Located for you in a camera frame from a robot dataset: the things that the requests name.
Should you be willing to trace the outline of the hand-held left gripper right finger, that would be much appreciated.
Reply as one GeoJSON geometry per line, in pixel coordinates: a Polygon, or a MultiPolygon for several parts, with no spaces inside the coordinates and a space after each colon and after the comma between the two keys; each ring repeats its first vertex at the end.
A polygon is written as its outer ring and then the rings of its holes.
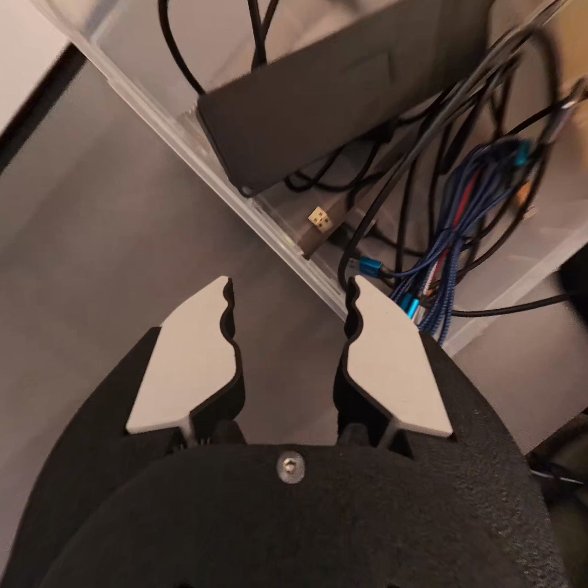
{"type": "Polygon", "coordinates": [[[346,342],[334,380],[337,435],[354,424],[368,443],[398,431],[448,439],[453,428],[420,332],[393,300],[362,276],[345,300],[346,342]]]}

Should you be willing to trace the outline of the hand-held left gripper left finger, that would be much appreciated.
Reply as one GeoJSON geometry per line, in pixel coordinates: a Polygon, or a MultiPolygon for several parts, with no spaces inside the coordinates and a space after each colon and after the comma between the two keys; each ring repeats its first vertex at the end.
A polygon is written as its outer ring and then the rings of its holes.
{"type": "Polygon", "coordinates": [[[236,344],[232,279],[220,276],[181,303],[160,325],[126,423],[129,434],[179,428],[206,440],[245,404],[236,344]]]}

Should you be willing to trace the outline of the thin black cable small plug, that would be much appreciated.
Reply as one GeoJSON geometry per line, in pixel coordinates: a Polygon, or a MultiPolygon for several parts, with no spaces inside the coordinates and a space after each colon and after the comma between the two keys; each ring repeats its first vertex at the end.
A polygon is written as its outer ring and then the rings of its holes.
{"type": "Polygon", "coordinates": [[[304,258],[310,259],[325,243],[344,249],[363,217],[364,210],[359,207],[348,210],[343,201],[315,208],[306,218],[298,241],[304,258]]]}

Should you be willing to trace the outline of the clear plastic bin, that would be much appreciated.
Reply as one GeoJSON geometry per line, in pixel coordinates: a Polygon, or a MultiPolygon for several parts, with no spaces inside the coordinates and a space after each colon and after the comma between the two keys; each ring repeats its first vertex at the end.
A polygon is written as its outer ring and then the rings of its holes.
{"type": "Polygon", "coordinates": [[[231,184],[196,115],[198,100],[393,1],[35,1],[117,94],[342,319],[342,252],[298,246],[318,206],[359,207],[400,230],[403,271],[432,231],[450,174],[467,152],[571,91],[566,45],[587,40],[584,1],[494,1],[487,46],[464,80],[246,198],[231,184]]]}

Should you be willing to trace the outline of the black USB hub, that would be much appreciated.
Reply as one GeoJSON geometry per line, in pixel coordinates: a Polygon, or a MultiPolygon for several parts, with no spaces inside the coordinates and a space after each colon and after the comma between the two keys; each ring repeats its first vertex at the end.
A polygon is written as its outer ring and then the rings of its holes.
{"type": "Polygon", "coordinates": [[[470,75],[493,1],[393,1],[203,95],[196,115],[246,198],[470,75]]]}

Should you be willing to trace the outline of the black quilted cushion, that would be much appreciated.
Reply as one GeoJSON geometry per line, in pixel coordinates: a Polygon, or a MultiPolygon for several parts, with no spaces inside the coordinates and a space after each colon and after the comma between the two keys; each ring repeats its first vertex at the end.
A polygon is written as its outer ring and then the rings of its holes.
{"type": "Polygon", "coordinates": [[[562,292],[587,327],[587,245],[584,245],[557,272],[562,292]]]}

